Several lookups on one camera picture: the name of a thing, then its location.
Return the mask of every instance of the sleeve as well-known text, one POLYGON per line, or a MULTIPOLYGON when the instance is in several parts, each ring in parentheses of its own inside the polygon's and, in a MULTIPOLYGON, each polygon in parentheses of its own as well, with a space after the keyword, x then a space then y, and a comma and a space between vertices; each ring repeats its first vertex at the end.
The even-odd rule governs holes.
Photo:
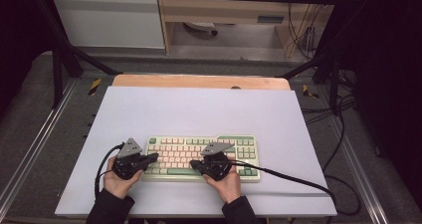
POLYGON ((223 214, 229 224, 262 224, 255 216, 246 196, 224 204, 223 214))
POLYGON ((131 197, 119 199, 103 189, 88 216, 87 224, 122 224, 133 204, 131 197))

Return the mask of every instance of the white tabletop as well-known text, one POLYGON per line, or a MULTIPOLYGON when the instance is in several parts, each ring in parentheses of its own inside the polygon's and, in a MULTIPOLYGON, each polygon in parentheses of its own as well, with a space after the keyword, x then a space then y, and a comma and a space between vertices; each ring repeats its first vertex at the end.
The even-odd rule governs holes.
MULTIPOLYGON (((129 137, 144 147, 150 135, 219 134, 253 135, 261 167, 326 187, 294 92, 109 87, 56 214, 88 216, 101 161, 129 137)), ((327 194, 265 172, 258 183, 242 183, 242 192, 261 217, 336 215, 327 194)), ((223 203, 205 182, 140 181, 129 196, 131 216, 222 216, 223 203)))

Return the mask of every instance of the wrist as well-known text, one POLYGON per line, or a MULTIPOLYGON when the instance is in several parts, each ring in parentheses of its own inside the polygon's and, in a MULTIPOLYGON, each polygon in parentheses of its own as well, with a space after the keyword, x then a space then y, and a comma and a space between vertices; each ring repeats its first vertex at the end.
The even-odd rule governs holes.
POLYGON ((227 204, 229 204, 229 203, 231 203, 232 201, 234 201, 234 200, 236 200, 236 199, 238 199, 239 197, 241 197, 241 195, 240 194, 235 194, 235 195, 229 195, 229 196, 227 196, 226 197, 226 203, 227 204))
POLYGON ((115 196, 118 199, 124 199, 126 197, 127 192, 121 192, 117 190, 109 190, 108 188, 105 188, 111 195, 115 196))

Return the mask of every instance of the wire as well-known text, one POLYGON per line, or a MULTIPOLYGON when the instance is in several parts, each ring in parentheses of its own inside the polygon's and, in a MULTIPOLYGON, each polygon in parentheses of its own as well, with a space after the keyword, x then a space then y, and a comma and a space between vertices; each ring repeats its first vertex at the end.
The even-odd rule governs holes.
MULTIPOLYGON (((341 104, 343 103, 344 99, 351 97, 351 95, 345 96, 340 100, 340 107, 341 104)), ((337 154, 339 148, 341 147, 342 144, 342 140, 344 139, 344 131, 345 131, 345 127, 344 127, 344 119, 342 117, 342 113, 341 110, 338 110, 338 117, 340 118, 340 123, 341 123, 341 134, 340 134, 340 139, 338 141, 337 146, 334 149, 334 152, 331 154, 331 156, 329 157, 328 161, 326 162, 326 164, 323 166, 322 168, 322 172, 325 172, 325 170, 328 168, 329 164, 332 162, 332 160, 334 159, 335 155, 337 154)))
MULTIPOLYGON (((346 111, 356 105, 355 100, 347 101, 340 106, 337 106, 337 109, 340 111, 346 111)), ((309 113, 320 113, 320 115, 317 115, 315 117, 312 117, 306 121, 307 125, 310 125, 314 122, 320 121, 330 115, 332 115, 331 109, 302 109, 303 114, 309 114, 309 113)))
MULTIPOLYGON (((277 176, 277 177, 280 177, 280 178, 283 178, 283 179, 286 179, 286 180, 290 180, 290 181, 293 181, 293 182, 297 182, 297 183, 300 183, 300 184, 303 184, 303 185, 306 185, 306 186, 310 186, 310 187, 319 189, 319 190, 325 192, 326 194, 328 194, 329 197, 331 198, 332 202, 334 203, 334 206, 336 205, 336 200, 335 200, 334 193, 332 193, 328 188, 326 188, 324 186, 321 186, 319 184, 310 182, 310 181, 306 181, 306 180, 303 180, 303 179, 300 179, 300 178, 288 176, 288 175, 283 174, 283 173, 280 173, 278 171, 274 171, 272 169, 268 169, 268 168, 264 168, 264 167, 258 167, 258 166, 252 165, 250 163, 247 163, 247 162, 244 162, 244 161, 240 161, 240 160, 232 160, 232 161, 207 161, 206 163, 207 164, 231 164, 231 165, 234 165, 234 166, 244 166, 244 167, 250 167, 250 168, 258 169, 260 171, 264 171, 264 172, 270 173, 270 174, 272 174, 274 176, 277 176)), ((332 219, 332 217, 328 217, 326 223, 330 223, 331 222, 331 219, 332 219)))
POLYGON ((350 184, 348 184, 347 182, 345 182, 345 181, 341 180, 341 179, 340 179, 340 178, 338 178, 338 177, 331 176, 331 175, 325 175, 324 177, 325 177, 325 178, 330 178, 330 179, 332 179, 332 180, 335 180, 335 181, 338 181, 338 182, 340 182, 340 183, 344 184, 346 187, 348 187, 348 189, 350 189, 350 190, 353 192, 354 196, 356 197, 357 207, 356 207, 356 209, 355 209, 355 210, 353 210, 353 211, 351 211, 351 212, 346 212, 346 211, 342 211, 342 210, 339 210, 338 208, 336 208, 336 211, 337 211, 338 213, 340 213, 340 214, 342 214, 342 215, 346 215, 346 216, 354 216, 354 215, 356 215, 357 213, 359 213, 362 205, 361 205, 360 199, 358 198, 358 195, 357 195, 356 191, 354 190, 354 188, 353 188, 350 184))
POLYGON ((97 176, 96 176, 96 180, 95 180, 95 185, 94 185, 94 192, 95 192, 95 195, 96 195, 96 198, 97 198, 97 196, 100 194, 100 178, 101 178, 101 176, 102 175, 104 175, 104 174, 106 174, 108 171, 106 171, 106 172, 104 172, 104 173, 101 173, 102 172, 102 169, 103 169, 103 166, 105 165, 105 162, 106 162, 106 160, 108 159, 108 157, 109 157, 109 155, 112 153, 112 152, 114 152, 115 150, 117 150, 117 149, 122 149, 123 148, 123 146, 124 146, 124 143, 122 143, 122 144, 120 144, 120 145, 117 145, 117 146, 115 146, 115 147, 113 147, 106 155, 105 155, 105 158, 103 159, 103 161, 102 161, 102 164, 100 164, 100 167, 99 167, 99 170, 98 170, 98 172, 97 172, 97 176))
POLYGON ((293 22, 292 22, 292 3, 288 3, 288 15, 289 15, 288 24, 289 24, 289 33, 293 39, 292 43, 296 45, 296 47, 298 48, 302 56, 306 58, 307 60, 310 60, 314 57, 314 52, 313 52, 313 55, 310 56, 310 47, 312 47, 312 50, 315 49, 314 48, 314 45, 315 45, 314 22, 322 7, 323 7, 322 5, 315 6, 316 11, 315 11, 314 18, 311 24, 307 27, 307 30, 302 35, 299 36, 299 33, 296 32, 295 26, 293 25, 293 22))

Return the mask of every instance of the keyboard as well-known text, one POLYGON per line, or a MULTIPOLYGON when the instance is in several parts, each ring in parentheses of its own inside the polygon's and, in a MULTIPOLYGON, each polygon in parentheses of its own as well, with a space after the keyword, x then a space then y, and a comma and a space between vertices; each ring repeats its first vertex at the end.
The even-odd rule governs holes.
MULTIPOLYGON (((190 160, 203 160, 201 151, 210 142, 231 143, 224 150, 229 158, 258 164, 257 143, 251 135, 207 136, 151 136, 147 140, 145 153, 158 153, 156 162, 149 164, 142 174, 142 180, 153 181, 202 181, 201 173, 192 169, 190 160)), ((258 182, 260 171, 254 168, 236 166, 241 182, 258 182)))

